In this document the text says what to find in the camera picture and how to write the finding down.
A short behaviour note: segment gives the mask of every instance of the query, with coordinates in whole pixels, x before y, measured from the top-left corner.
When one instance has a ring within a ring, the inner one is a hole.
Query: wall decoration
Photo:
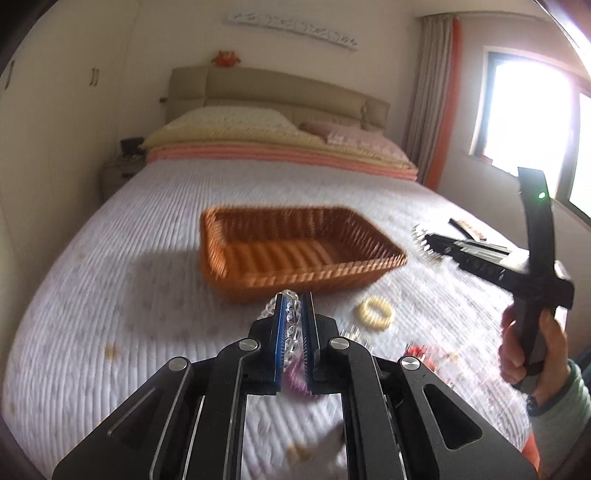
[[[219,53],[217,54],[217,57],[215,57],[212,60],[212,63],[214,63],[215,65],[217,65],[218,67],[234,67],[236,66],[237,63],[240,63],[241,60],[238,57],[238,55],[236,55],[236,52],[231,50],[231,51],[222,51],[220,50]]]
[[[306,35],[353,51],[359,48],[357,39],[350,35],[330,28],[320,27],[312,22],[284,18],[280,15],[238,11],[228,14],[228,21],[234,24],[274,28],[276,30],[285,30],[299,35]]]

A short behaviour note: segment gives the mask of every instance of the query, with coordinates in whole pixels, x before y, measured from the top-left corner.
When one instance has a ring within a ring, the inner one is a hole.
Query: white curtain
[[[402,147],[424,183],[437,146],[451,70],[454,15],[422,17],[417,85]]]

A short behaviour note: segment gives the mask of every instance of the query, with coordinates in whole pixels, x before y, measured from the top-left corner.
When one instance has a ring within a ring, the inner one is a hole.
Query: pink blanket
[[[307,165],[341,168],[394,179],[416,180],[417,169],[411,163],[387,164],[375,159],[335,156],[303,148],[262,144],[177,144],[150,150],[148,162],[176,158],[210,158],[288,161]]]

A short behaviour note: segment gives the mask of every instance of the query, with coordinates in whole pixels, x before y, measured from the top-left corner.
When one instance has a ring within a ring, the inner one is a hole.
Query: brown woven basket
[[[214,207],[201,215],[203,275],[234,301],[285,288],[362,287],[406,262],[400,247],[343,207]]]

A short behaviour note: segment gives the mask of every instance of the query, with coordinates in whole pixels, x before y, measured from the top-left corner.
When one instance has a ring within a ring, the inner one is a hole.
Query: cabinet handle
[[[6,85],[4,86],[4,90],[6,90],[8,88],[8,85],[10,85],[10,80],[12,78],[12,71],[14,70],[14,60],[12,62],[10,62],[10,70],[8,70],[8,78],[6,79]]]

